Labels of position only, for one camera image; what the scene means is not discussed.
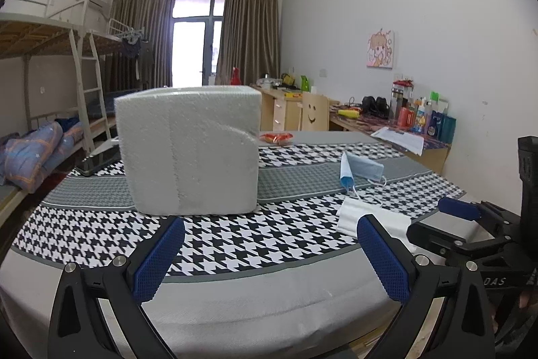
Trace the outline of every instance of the white tissue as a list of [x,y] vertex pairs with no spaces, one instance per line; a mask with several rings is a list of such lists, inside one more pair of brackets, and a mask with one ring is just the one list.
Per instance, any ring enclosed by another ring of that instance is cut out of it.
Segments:
[[115,104],[125,174],[140,212],[229,215],[256,208],[260,92],[158,88]]
[[387,230],[387,233],[391,237],[402,241],[411,253],[414,253],[417,249],[407,239],[407,228],[411,225],[411,218],[408,216],[394,213],[351,197],[347,197],[344,200],[336,215],[339,216],[336,231],[340,233],[357,238],[357,223],[359,219],[364,215],[373,215],[385,230]]

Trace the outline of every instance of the silver bolt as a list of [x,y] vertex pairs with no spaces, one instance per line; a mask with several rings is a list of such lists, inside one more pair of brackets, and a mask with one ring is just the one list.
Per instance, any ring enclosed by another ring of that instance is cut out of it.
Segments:
[[69,262],[64,268],[65,272],[73,272],[76,269],[76,263]]
[[416,256],[415,261],[420,266],[426,266],[426,265],[428,265],[430,263],[430,259],[428,259],[426,256],[423,256],[422,254],[419,254],[418,256]]
[[476,263],[474,263],[472,260],[469,260],[465,266],[467,267],[468,270],[470,271],[476,271],[478,269],[478,265]]
[[127,262],[127,257],[125,256],[116,256],[114,257],[114,260],[112,261],[112,265],[114,266],[123,266]]

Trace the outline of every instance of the glass door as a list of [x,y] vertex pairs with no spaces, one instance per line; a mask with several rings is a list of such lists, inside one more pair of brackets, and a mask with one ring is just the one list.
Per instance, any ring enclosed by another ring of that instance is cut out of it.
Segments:
[[223,14],[224,0],[176,0],[172,13],[174,87],[209,84],[217,71]]

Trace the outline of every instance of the curtain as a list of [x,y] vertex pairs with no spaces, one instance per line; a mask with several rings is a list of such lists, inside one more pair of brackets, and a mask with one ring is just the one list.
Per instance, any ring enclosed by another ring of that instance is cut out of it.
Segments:
[[[149,87],[171,86],[172,9],[176,0],[113,0],[110,17],[134,29],[144,27],[155,59]],[[119,53],[107,57],[106,90],[138,88],[135,60]]]
[[278,0],[225,0],[215,84],[230,84],[239,68],[244,85],[266,73],[280,76]]

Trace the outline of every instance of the face mask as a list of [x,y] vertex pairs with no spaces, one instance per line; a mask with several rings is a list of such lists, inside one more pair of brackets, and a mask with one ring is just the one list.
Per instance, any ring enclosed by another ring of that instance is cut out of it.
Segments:
[[342,161],[340,163],[340,183],[347,190],[354,188],[354,175],[362,177],[372,182],[380,182],[383,177],[384,166],[366,157],[361,157],[355,154],[350,154],[344,151]]

